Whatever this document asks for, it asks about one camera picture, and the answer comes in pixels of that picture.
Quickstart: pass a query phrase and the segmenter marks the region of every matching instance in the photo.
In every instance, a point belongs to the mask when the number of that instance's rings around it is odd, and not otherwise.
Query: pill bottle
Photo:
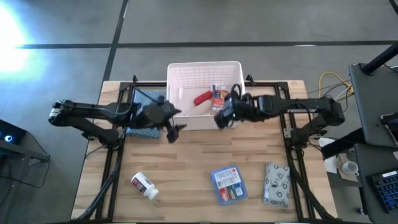
[[[142,195],[148,197],[149,200],[155,199],[159,194],[159,191],[155,189],[155,185],[144,174],[142,174],[142,172],[139,172],[132,177],[131,184],[135,186]]]

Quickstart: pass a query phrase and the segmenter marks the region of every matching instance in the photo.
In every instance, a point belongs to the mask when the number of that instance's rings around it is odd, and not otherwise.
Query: keyboard
[[[398,210],[398,169],[368,177],[384,211]]]

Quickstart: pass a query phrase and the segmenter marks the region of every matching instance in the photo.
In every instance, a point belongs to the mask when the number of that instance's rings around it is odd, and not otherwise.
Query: white cup
[[[353,161],[348,161],[345,162],[342,166],[341,166],[341,171],[343,171],[343,173],[350,175],[350,174],[354,174],[355,176],[359,176],[359,167],[358,165],[353,162]]]

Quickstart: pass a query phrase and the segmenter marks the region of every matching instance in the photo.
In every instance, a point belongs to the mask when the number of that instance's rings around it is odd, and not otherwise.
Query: white patterned pouch
[[[264,181],[264,203],[289,206],[290,169],[271,162],[266,164],[266,178]]]

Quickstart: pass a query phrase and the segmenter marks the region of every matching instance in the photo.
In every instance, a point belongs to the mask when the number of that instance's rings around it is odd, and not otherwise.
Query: yellow cable
[[[321,97],[322,78],[323,78],[325,75],[327,75],[327,74],[334,75],[335,77],[337,77],[338,79],[340,79],[340,81],[341,81],[342,83],[344,83],[344,85],[346,85],[347,88],[349,88],[348,93],[347,93],[347,97],[352,96],[352,95],[354,94],[354,88],[350,88],[350,87],[352,87],[352,84],[347,83],[347,82],[344,81],[339,75],[337,75],[337,74],[334,73],[334,72],[324,72],[324,73],[319,77],[319,81],[318,81],[318,87],[319,87],[318,98]],[[340,100],[345,99],[345,98],[346,98],[345,95],[344,95],[344,96],[341,96],[341,97],[339,97],[339,98],[337,99],[337,101],[340,101]]]

